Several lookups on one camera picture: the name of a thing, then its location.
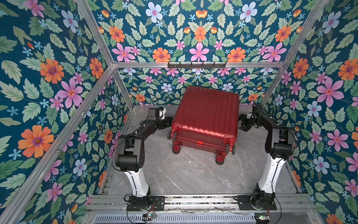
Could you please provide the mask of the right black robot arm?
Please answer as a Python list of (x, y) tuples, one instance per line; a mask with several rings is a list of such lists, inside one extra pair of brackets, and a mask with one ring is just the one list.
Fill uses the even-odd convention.
[(280, 172), (295, 151), (294, 129), (280, 124), (272, 115), (264, 111), (262, 105), (254, 106), (252, 112), (248, 114), (241, 114), (239, 121), (241, 122), (239, 129), (244, 132), (252, 127), (263, 127), (268, 132), (264, 145), (267, 161), (253, 196), (258, 199), (273, 198)]

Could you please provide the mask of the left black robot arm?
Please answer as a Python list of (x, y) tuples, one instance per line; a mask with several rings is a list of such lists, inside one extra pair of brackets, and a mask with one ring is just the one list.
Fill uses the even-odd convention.
[(164, 107), (149, 108), (148, 116), (135, 131), (118, 137), (112, 165), (115, 170), (127, 175), (134, 198), (146, 198), (150, 195), (150, 187), (142, 171), (145, 163), (145, 140), (157, 130), (169, 128), (172, 120), (172, 117), (166, 116)]

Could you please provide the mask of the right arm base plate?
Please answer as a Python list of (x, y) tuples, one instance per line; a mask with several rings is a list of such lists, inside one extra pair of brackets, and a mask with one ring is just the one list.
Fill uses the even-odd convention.
[(253, 195), (249, 196), (236, 196), (235, 199), (238, 202), (239, 209), (241, 211), (263, 211), (270, 210), (276, 211), (277, 206), (274, 202), (275, 198), (269, 195), (268, 197), (264, 196), (263, 198), (255, 197)]

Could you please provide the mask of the red hard-shell suitcase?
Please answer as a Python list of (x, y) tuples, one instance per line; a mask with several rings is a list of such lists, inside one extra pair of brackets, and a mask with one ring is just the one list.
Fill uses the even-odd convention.
[(215, 162), (222, 165), (229, 153), (235, 153), (239, 106), (236, 93), (187, 87), (171, 126), (172, 152), (191, 147), (215, 154)]

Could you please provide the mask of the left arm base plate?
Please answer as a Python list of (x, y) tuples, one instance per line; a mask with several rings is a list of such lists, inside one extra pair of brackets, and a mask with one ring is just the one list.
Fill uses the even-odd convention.
[(163, 211), (166, 197), (164, 196), (150, 196), (150, 197), (135, 197), (130, 196), (128, 201), (128, 211)]

